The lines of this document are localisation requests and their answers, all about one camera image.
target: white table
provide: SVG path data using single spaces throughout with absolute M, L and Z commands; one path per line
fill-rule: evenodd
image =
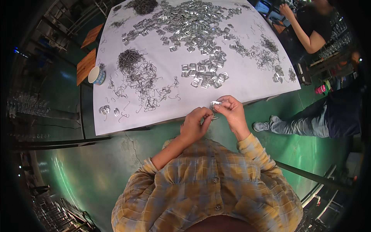
M 184 1 L 169 1 L 172 6 L 176 6 L 182 2 Z M 169 47 L 173 45 L 172 42 L 170 41 L 169 46 L 163 46 L 163 42 L 160 40 L 161 36 L 156 33 L 156 29 L 148 31 L 149 34 L 147 36 L 139 35 L 135 40 L 130 41 L 129 45 L 125 46 L 122 42 L 121 35 L 133 30 L 133 25 L 139 21 L 152 18 L 152 15 L 136 16 L 133 9 L 120 9 L 114 13 L 113 9 L 115 7 L 113 7 L 102 32 L 96 59 L 97 66 L 100 63 L 106 65 L 104 70 L 107 75 L 104 83 L 100 86 L 94 85 L 93 90 L 96 135 L 113 133 L 183 117 L 196 107 L 209 107 L 210 101 L 215 101 L 222 95 L 230 94 L 240 102 L 248 102 L 300 89 L 298 81 L 292 82 L 289 80 L 288 70 L 291 67 L 291 63 L 284 48 L 270 26 L 252 5 L 245 0 L 211 2 L 213 5 L 219 5 L 227 9 L 242 8 L 236 6 L 235 3 L 251 7 L 251 10 L 242 8 L 242 14 L 234 15 L 228 20 L 223 20 L 219 23 L 219 27 L 223 30 L 225 27 L 228 27 L 227 24 L 232 24 L 236 32 L 231 29 L 230 33 L 239 37 L 240 43 L 246 48 L 259 45 L 258 43 L 260 43 L 261 39 L 261 30 L 259 29 L 263 27 L 263 34 L 273 39 L 278 46 L 280 63 L 278 61 L 276 63 L 280 64 L 284 71 L 283 82 L 273 82 L 272 78 L 275 73 L 273 70 L 267 70 L 266 68 L 266 70 L 258 69 L 255 59 L 241 57 L 235 50 L 229 48 L 230 44 L 235 44 L 233 40 L 224 41 L 223 36 L 219 36 L 214 40 L 217 46 L 221 46 L 222 50 L 227 54 L 227 61 L 224 67 L 219 68 L 216 73 L 227 72 L 229 79 L 222 83 L 222 86 L 218 89 L 213 87 L 203 89 L 200 86 L 198 88 L 191 87 L 190 84 L 193 78 L 181 77 L 181 65 L 198 63 L 200 60 L 207 59 L 208 56 L 202 56 L 197 48 L 194 52 L 189 53 L 186 50 L 187 47 L 184 46 L 185 42 L 181 42 L 181 47 L 176 52 L 170 52 Z M 154 13 L 159 11 L 161 11 L 160 2 Z M 110 27 L 114 21 L 122 19 L 128 19 L 122 27 L 118 29 Z M 172 33 L 166 33 L 164 36 L 170 37 L 171 35 Z M 153 108 L 150 108 L 152 111 L 148 109 L 144 110 L 145 102 L 139 100 L 139 94 L 135 88 L 130 88 L 129 86 L 123 88 L 126 86 L 125 79 L 127 76 L 118 70 L 116 62 L 118 61 L 119 54 L 129 48 L 135 48 L 141 51 L 141 53 L 144 53 L 146 61 L 150 61 L 156 66 L 157 76 L 162 77 L 154 83 L 155 87 L 153 89 L 157 90 L 153 90 L 150 93 L 151 97 L 153 96 L 158 101 L 155 110 L 152 110 Z M 177 76 L 179 82 L 176 86 L 174 86 L 174 76 Z M 108 88 L 110 87 L 110 79 L 115 85 L 113 89 Z M 118 97 L 113 92 L 113 90 L 117 92 L 117 88 L 120 85 L 124 89 L 120 95 L 124 97 Z M 165 86 L 171 87 L 171 93 L 167 94 L 166 99 L 161 101 L 161 94 L 158 91 Z M 100 114 L 98 109 L 105 105 L 110 106 L 110 113 L 107 115 Z M 118 108 L 120 111 L 118 117 L 114 115 L 115 108 Z

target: wooden bench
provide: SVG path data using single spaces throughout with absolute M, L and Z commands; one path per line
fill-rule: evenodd
M 77 64 L 77 76 L 76 76 L 76 85 L 79 86 L 85 78 L 88 77 L 90 70 L 95 67 L 96 60 L 96 48 L 89 52 L 86 57 L 84 57 Z
M 95 28 L 91 29 L 88 32 L 84 42 L 82 43 L 81 49 L 86 48 L 87 46 L 89 46 L 90 44 L 92 44 L 94 42 L 99 44 L 99 42 L 97 41 L 97 37 L 98 37 L 101 29 L 103 28 L 103 25 L 104 25 L 104 23 L 99 25 L 99 26 L 96 26 Z

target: factory floor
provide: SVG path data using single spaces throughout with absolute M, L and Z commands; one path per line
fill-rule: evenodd
M 79 31 L 77 41 L 82 43 L 90 29 L 104 18 L 98 16 Z M 86 54 L 70 45 L 67 54 L 62 54 L 77 64 Z M 76 112 L 79 102 L 79 87 L 76 86 L 76 69 L 69 64 L 53 61 L 52 73 L 47 77 L 41 96 L 49 101 L 49 107 Z M 315 83 L 302 86 L 301 90 L 289 92 L 269 101 L 259 101 L 245 106 L 245 115 L 252 133 L 260 140 L 268 154 L 277 161 L 323 176 L 331 164 L 342 166 L 350 139 L 278 135 L 267 131 L 255 132 L 251 124 L 267 121 L 270 115 L 288 118 L 320 99 L 314 93 Z M 87 138 L 95 137 L 93 121 L 93 92 L 83 87 L 83 119 Z M 165 140 L 179 134 L 182 121 L 151 127 L 149 131 L 119 132 L 112 138 L 95 145 L 36 151 L 37 162 L 44 184 L 50 184 L 49 195 L 55 201 L 65 203 L 76 214 L 87 211 L 101 231 L 112 231 L 111 211 L 118 196 L 123 192 L 130 175 L 144 159 L 161 150 Z M 50 134 L 48 141 L 81 139 L 81 130 L 76 121 L 38 118 L 34 133 Z M 236 139 L 229 130 L 226 119 L 221 116 L 210 125 L 207 138 L 220 142 L 232 151 Z M 303 198 L 315 182 L 283 170 L 299 198 Z

